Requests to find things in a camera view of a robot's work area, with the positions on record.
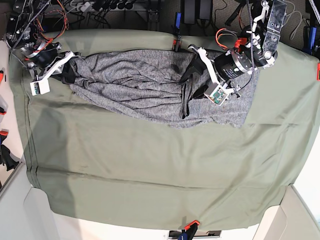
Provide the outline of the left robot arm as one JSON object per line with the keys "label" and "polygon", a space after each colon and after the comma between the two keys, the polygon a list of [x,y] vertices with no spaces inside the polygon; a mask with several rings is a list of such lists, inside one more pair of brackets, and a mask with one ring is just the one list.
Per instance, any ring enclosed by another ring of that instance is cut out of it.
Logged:
{"label": "left robot arm", "polygon": [[230,95],[240,97],[244,86],[233,86],[232,81],[244,74],[253,77],[260,68],[272,67],[277,59],[277,47],[286,18],[287,4],[283,0],[256,0],[246,2],[249,25],[237,34],[226,28],[215,34],[215,42],[225,52],[214,59],[203,47],[188,46],[194,55],[180,78],[185,85],[191,75],[208,71],[210,82],[198,89],[194,98],[208,98],[222,105]]}

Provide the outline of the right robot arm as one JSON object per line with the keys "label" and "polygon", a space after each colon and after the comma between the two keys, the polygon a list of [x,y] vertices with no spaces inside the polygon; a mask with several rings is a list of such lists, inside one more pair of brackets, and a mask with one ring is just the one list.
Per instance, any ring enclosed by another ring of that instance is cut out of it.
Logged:
{"label": "right robot arm", "polygon": [[[46,35],[42,21],[49,14],[48,8],[57,7],[52,12],[61,15],[62,27],[57,35]],[[61,52],[62,46],[57,41],[69,27],[67,11],[61,0],[17,0],[6,26],[5,41],[10,54],[30,72],[34,80],[40,80],[48,74],[66,85],[75,83],[76,74],[67,60],[53,73],[50,68],[67,56]]]}

